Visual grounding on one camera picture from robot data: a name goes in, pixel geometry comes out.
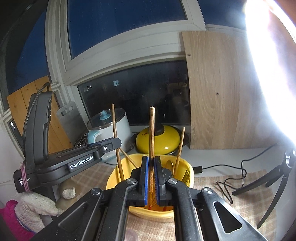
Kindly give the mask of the pink sleeve forearm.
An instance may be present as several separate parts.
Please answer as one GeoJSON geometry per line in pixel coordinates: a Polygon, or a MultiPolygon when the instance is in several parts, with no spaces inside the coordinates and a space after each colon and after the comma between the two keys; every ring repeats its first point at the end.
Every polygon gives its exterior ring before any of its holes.
{"type": "Polygon", "coordinates": [[[1,240],[31,240],[35,235],[17,218],[15,213],[17,204],[17,201],[10,200],[4,208],[1,208],[1,240]]]}

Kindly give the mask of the left gloved hand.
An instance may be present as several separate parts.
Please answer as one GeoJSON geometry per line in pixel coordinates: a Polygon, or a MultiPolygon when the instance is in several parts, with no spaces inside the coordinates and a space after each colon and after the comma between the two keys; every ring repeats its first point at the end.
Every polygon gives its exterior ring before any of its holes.
{"type": "Polygon", "coordinates": [[[57,202],[35,192],[23,194],[14,208],[20,225],[30,232],[38,233],[45,227],[41,216],[62,214],[78,200],[82,187],[72,179],[68,179],[59,185],[58,191],[60,198],[57,202]]]}

